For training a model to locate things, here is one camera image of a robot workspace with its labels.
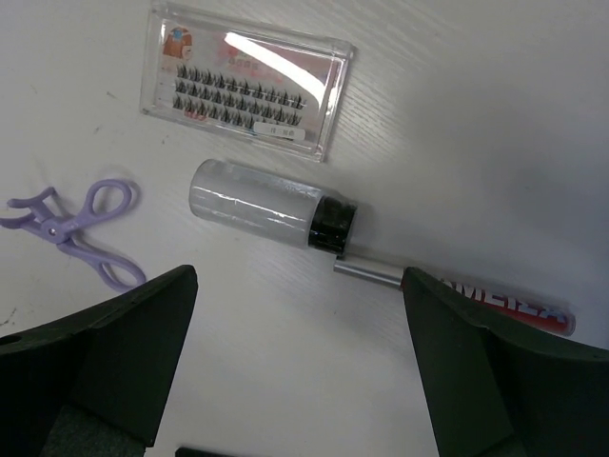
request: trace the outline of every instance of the clear plastic bottle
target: clear plastic bottle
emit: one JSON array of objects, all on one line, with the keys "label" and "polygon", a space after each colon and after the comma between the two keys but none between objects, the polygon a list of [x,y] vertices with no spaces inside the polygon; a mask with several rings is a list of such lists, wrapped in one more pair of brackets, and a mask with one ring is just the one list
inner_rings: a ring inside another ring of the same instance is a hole
[{"label": "clear plastic bottle", "polygon": [[337,192],[213,159],[197,169],[189,203],[202,219],[336,254],[344,252],[357,209]]}]

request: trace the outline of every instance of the silver metal rod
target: silver metal rod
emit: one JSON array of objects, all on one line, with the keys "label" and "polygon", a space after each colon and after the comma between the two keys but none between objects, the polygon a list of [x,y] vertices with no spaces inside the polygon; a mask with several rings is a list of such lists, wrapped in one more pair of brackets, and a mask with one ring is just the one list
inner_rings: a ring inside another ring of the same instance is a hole
[{"label": "silver metal rod", "polygon": [[334,271],[373,283],[400,289],[403,278],[403,268],[376,262],[374,260],[346,254],[337,257]]}]

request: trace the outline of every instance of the white table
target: white table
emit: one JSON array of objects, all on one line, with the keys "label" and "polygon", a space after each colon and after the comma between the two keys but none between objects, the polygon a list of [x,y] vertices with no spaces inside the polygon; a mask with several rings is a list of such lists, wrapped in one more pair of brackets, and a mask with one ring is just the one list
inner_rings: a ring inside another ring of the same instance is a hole
[{"label": "white table", "polygon": [[[556,296],[609,348],[609,6],[604,0],[207,0],[358,48],[323,165],[138,112],[147,0],[4,0],[0,201],[106,177],[141,204],[90,240],[200,291],[150,456],[180,444],[270,457],[437,455],[397,292],[332,257],[194,218],[207,158],[373,208],[367,247]],[[1,216],[13,214],[0,209]],[[0,336],[113,296],[94,271],[0,231]]]}]

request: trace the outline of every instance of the eyelash cluster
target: eyelash cluster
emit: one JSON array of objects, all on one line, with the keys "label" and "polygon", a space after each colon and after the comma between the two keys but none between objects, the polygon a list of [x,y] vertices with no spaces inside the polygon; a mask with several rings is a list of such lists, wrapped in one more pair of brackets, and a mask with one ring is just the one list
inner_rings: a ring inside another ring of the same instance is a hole
[{"label": "eyelash cluster", "polygon": [[[180,80],[177,80],[175,83],[175,91],[178,92],[178,94],[183,93],[190,97],[200,98],[208,102],[223,105],[227,108],[246,111],[265,119],[286,123],[290,126],[298,126],[302,120],[302,116],[299,116],[295,112],[289,112],[284,108],[274,109],[268,103],[259,103],[258,100],[250,102],[242,95],[235,95],[231,92],[223,93],[218,89],[209,89],[208,87],[199,88],[193,83],[185,83]],[[176,104],[183,105],[185,103],[187,103],[186,98],[183,99],[183,97],[178,95],[178,98],[174,100],[174,108],[177,108],[175,106]]]},{"label": "eyelash cluster", "polygon": [[184,113],[188,117],[200,117],[207,119],[216,119],[226,124],[232,124],[233,126],[243,127],[245,129],[253,129],[256,122],[262,122],[264,124],[276,124],[280,122],[288,123],[286,120],[281,121],[279,118],[265,118],[254,116],[247,112],[241,112],[237,109],[231,109],[226,106],[217,107],[214,103],[208,103],[205,100],[193,99],[191,97],[184,97],[179,94],[173,98],[173,107],[175,109],[183,109]]},{"label": "eyelash cluster", "polygon": [[209,70],[199,70],[196,67],[180,65],[178,67],[178,78],[294,109],[303,109],[306,106],[306,101],[301,94],[290,94],[287,90],[265,88],[262,84],[250,85],[246,80],[237,81],[233,77],[227,77],[221,73],[212,73]]}]

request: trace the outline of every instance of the red tube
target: red tube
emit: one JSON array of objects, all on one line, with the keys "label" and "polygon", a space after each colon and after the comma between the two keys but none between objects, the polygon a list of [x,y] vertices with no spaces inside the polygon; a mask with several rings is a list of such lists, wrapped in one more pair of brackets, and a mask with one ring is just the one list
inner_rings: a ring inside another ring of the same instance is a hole
[{"label": "red tube", "polygon": [[564,309],[524,302],[483,288],[474,288],[445,279],[442,282],[461,295],[529,326],[562,336],[571,336],[575,331],[575,316]]}]

